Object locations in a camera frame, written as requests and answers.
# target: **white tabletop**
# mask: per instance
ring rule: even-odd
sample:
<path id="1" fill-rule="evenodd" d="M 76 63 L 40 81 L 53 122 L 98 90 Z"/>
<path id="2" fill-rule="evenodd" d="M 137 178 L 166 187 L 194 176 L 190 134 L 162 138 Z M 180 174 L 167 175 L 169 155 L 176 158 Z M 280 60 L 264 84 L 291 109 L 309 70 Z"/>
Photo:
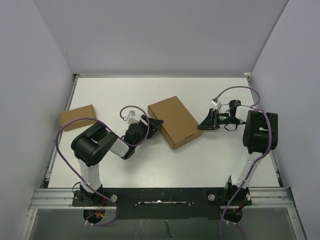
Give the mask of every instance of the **white tabletop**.
<path id="1" fill-rule="evenodd" d="M 79 78 L 70 109 L 92 104 L 97 118 L 122 136 L 129 126 L 119 117 L 124 106 L 135 105 L 147 111 L 148 105 L 177 96 L 201 123 L 212 108 L 210 100 L 231 86 L 248 86 L 248 83 L 246 78 Z M 225 104 L 233 99 L 243 105 L 253 104 L 251 92 L 244 88 L 231 89 L 219 98 Z M 86 128 L 64 132 L 60 142 L 62 153 L 77 171 L 80 167 L 70 145 Z M 233 132 L 223 127 L 205 131 L 201 137 L 175 150 L 157 132 L 137 147 L 128 160 L 108 152 L 99 164 L 101 182 L 105 188 L 224 187 L 245 149 L 243 131 L 244 126 Z M 49 188 L 71 188 L 78 181 L 57 155 Z M 279 187 L 269 155 L 255 171 L 251 187 Z"/>

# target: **small cardboard box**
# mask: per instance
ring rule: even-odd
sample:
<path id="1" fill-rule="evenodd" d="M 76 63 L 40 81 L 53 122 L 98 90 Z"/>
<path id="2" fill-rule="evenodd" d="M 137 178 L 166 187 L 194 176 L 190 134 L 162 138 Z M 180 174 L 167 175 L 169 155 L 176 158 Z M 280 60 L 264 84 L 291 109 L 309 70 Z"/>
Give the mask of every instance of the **small cardboard box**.
<path id="1" fill-rule="evenodd" d="M 66 125 L 67 123 L 79 119 L 79 118 L 97 118 L 96 111 L 93 105 L 79 107 L 73 110 L 64 111 L 60 113 L 60 127 Z M 84 126 L 94 124 L 94 120 L 84 119 L 76 121 L 69 126 L 67 126 L 64 131 L 68 132 L 73 129 L 78 129 Z"/>
<path id="2" fill-rule="evenodd" d="M 177 149 L 198 138 L 202 130 L 177 96 L 148 106 L 148 114 L 154 119 L 164 120 L 159 129 L 172 149 Z"/>

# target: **cable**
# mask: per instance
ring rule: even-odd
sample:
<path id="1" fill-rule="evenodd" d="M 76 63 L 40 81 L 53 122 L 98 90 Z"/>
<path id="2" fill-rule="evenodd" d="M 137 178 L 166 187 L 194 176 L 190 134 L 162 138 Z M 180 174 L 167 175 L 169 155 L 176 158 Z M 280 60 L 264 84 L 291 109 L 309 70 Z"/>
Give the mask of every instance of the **cable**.
<path id="1" fill-rule="evenodd" d="M 121 118 L 122 118 L 121 113 L 122 113 L 122 111 L 123 111 L 124 109 L 126 109 L 126 108 L 137 108 L 137 109 L 139 109 L 140 111 L 142 111 L 143 114 L 145 114 L 145 116 L 147 116 L 146 112 L 145 112 L 144 110 L 142 110 L 140 107 L 130 105 L 130 106 L 125 106 L 124 108 L 121 109 L 121 111 L 120 111 L 120 117 L 121 117 Z M 73 121 L 68 122 L 66 125 L 62 126 L 62 127 L 59 129 L 59 131 L 58 131 L 58 133 L 57 133 L 57 135 L 56 135 L 56 137 L 55 137 L 55 148 L 56 148 L 56 151 L 58 152 L 58 154 L 60 155 L 60 157 L 63 159 L 63 161 L 68 165 L 68 167 L 80 178 L 80 180 L 81 180 L 91 191 L 93 191 L 94 193 L 96 193 L 97 195 L 99 195 L 100 197 L 102 197 L 103 199 L 107 200 L 108 202 L 112 203 L 112 204 L 116 207 L 115 217 L 114 217 L 112 220 L 108 221 L 107 223 L 100 223 L 100 224 L 99 224 L 99 223 L 96 223 L 96 224 L 92 224 L 92 226 L 95 226 L 95 227 L 103 227 L 103 226 L 107 226 L 107 225 L 112 224 L 112 223 L 118 218 L 118 215 L 119 215 L 119 207 L 118 207 L 118 205 L 117 205 L 115 202 L 113 202 L 110 198 L 108 198 L 107 196 L 105 196 L 105 195 L 101 194 L 100 192 L 94 190 L 89 184 L 87 184 L 86 181 L 85 181 L 85 179 L 77 172 L 77 170 L 75 170 L 75 169 L 71 166 L 71 164 L 68 162 L 68 160 L 66 159 L 66 157 L 62 154 L 62 152 L 60 151 L 60 148 L 59 148 L 59 137 L 60 137 L 61 133 L 63 132 L 63 130 L 64 130 L 67 126 L 69 126 L 70 124 L 73 124 L 73 123 L 75 123 L 75 122 L 77 122 L 77 121 L 80 121 L 80 120 L 93 120 L 93 121 L 96 121 L 96 122 L 100 123 L 101 125 L 103 125 L 107 130 L 109 130 L 110 132 L 113 133 L 113 131 L 112 131 L 104 122 L 102 122 L 102 121 L 100 121 L 100 120 L 98 120 L 98 119 L 96 119 L 96 118 L 93 118 L 93 117 L 81 117 L 81 118 L 78 118 L 78 119 L 75 119 L 75 120 L 73 120 Z M 139 146 L 140 144 L 142 144 L 142 143 L 145 141 L 145 139 L 147 138 L 148 133 L 149 133 L 149 129 L 150 129 L 148 117 L 146 118 L 146 121 L 147 121 L 147 131 L 146 131 L 146 134 L 145 134 L 145 138 L 144 138 L 141 142 L 139 142 L 139 143 L 136 144 L 136 145 L 129 144 L 129 143 L 125 142 L 124 140 L 123 140 L 123 142 L 124 142 L 125 144 L 127 144 L 128 146 L 131 146 L 131 147 L 136 147 L 136 146 Z"/>
<path id="2" fill-rule="evenodd" d="M 89 222 L 89 218 L 91 218 L 93 216 L 97 216 L 97 214 L 96 213 L 92 213 L 89 216 L 87 216 L 86 219 L 85 219 L 84 225 L 87 225 L 87 222 Z"/>
<path id="3" fill-rule="evenodd" d="M 220 110 L 219 110 L 219 112 L 221 113 L 221 108 L 223 107 L 223 106 L 228 106 L 229 105 L 229 103 L 228 104 L 222 104 L 221 105 L 221 107 L 220 107 Z"/>
<path id="4" fill-rule="evenodd" d="M 244 239 L 248 240 L 249 238 L 248 238 L 248 235 L 247 235 L 246 231 L 244 230 L 244 228 L 243 228 L 242 226 L 240 226 L 239 224 L 235 224 L 235 225 L 236 225 L 236 226 L 241 230 L 241 232 L 243 233 Z"/>
<path id="5" fill-rule="evenodd" d="M 223 127 L 224 127 L 224 129 L 227 130 L 228 132 L 234 132 L 235 130 L 238 129 L 238 125 L 235 125 L 235 128 L 232 129 L 232 130 L 228 129 L 225 125 L 224 125 Z"/>
<path id="6" fill-rule="evenodd" d="M 236 88 L 242 88 L 242 89 L 250 89 L 251 91 L 255 92 L 255 94 L 258 96 L 258 101 L 256 103 L 254 103 L 253 105 L 251 105 L 250 107 L 254 107 L 254 106 L 257 106 L 259 103 L 260 103 L 260 94 L 255 90 L 253 89 L 252 87 L 248 87 L 248 86 L 231 86 L 231 87 L 228 87 L 226 88 L 225 90 L 223 90 L 222 92 L 220 92 L 218 94 L 218 96 L 216 96 L 214 99 L 215 100 L 218 100 L 218 98 L 224 93 L 226 92 L 227 90 L 230 90 L 230 89 L 236 89 Z"/>
<path id="7" fill-rule="evenodd" d="M 222 236 L 222 230 L 223 230 L 223 221 L 224 221 L 224 216 L 226 214 L 226 211 L 228 209 L 228 207 L 231 205 L 232 201 L 235 199 L 235 197 L 237 196 L 237 194 L 239 193 L 240 189 L 243 187 L 243 185 L 246 183 L 247 179 L 249 178 L 252 170 L 254 169 L 254 166 L 255 164 L 260 161 L 261 159 L 263 159 L 269 152 L 270 152 L 270 149 L 271 149 L 271 143 L 272 143 L 272 133 L 271 133 L 271 125 L 270 125 L 270 121 L 269 121 L 269 118 L 266 114 L 265 111 L 263 111 L 262 109 L 259 109 L 259 108 L 252 108 L 253 110 L 255 111 L 260 111 L 262 112 L 264 118 L 265 118 L 265 121 L 266 121 L 266 124 L 267 124 L 267 127 L 268 127 L 268 147 L 265 151 L 264 154 L 262 154 L 260 157 L 258 157 L 256 160 L 253 161 L 250 169 L 249 169 L 249 172 L 247 173 L 247 175 L 245 176 L 243 182 L 241 183 L 241 185 L 238 187 L 238 189 L 235 191 L 234 195 L 231 197 L 231 199 L 229 200 L 229 202 L 227 203 L 227 205 L 225 206 L 223 212 L 222 212 L 222 215 L 221 215 L 221 219 L 220 219 L 220 225 L 219 225 L 219 233 L 220 233 L 220 239 L 223 240 L 223 236 Z"/>
<path id="8" fill-rule="evenodd" d="M 245 204 L 243 204 L 242 206 L 239 206 L 239 208 L 238 209 L 236 209 L 235 211 L 234 211 L 234 213 L 233 214 L 237 214 L 238 212 L 240 212 L 241 211 L 241 209 L 243 209 L 245 206 L 247 206 L 248 205 L 248 203 L 246 202 Z"/>
<path id="9" fill-rule="evenodd" d="M 73 185 L 73 187 L 72 187 L 72 189 L 71 189 L 71 191 L 72 191 L 73 194 L 75 194 L 75 192 L 74 192 L 75 186 L 76 186 L 77 184 L 80 184 L 80 183 L 81 183 L 81 181 L 78 181 L 78 182 L 76 182 L 76 183 Z"/>

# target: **black mounting plate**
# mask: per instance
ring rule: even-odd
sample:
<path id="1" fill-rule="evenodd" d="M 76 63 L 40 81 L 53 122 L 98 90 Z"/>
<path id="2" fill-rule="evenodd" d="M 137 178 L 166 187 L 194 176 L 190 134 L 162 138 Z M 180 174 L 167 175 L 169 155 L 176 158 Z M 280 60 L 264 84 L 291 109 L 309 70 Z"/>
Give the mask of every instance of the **black mounting plate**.
<path id="1" fill-rule="evenodd" d="M 190 219 L 221 218 L 220 206 L 227 205 L 224 188 L 101 188 L 100 193 L 111 198 L 117 196 L 118 219 Z M 214 201 L 208 196 L 214 195 Z M 75 191 L 72 206 L 92 207 L 80 190 Z M 114 206 L 106 202 L 105 206 Z"/>

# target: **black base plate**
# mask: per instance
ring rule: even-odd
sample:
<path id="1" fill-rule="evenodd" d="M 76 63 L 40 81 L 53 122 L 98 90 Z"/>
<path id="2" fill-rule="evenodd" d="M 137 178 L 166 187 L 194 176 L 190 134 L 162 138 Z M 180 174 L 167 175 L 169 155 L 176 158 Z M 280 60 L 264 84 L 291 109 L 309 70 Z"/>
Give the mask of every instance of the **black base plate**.
<path id="1" fill-rule="evenodd" d="M 220 219 L 220 206 L 228 202 L 224 188 L 101 188 L 108 198 L 117 196 L 118 219 Z M 214 201 L 208 195 L 215 196 Z M 75 191 L 72 206 L 92 207 L 93 204 L 80 190 Z M 105 206 L 114 206 L 106 202 Z"/>

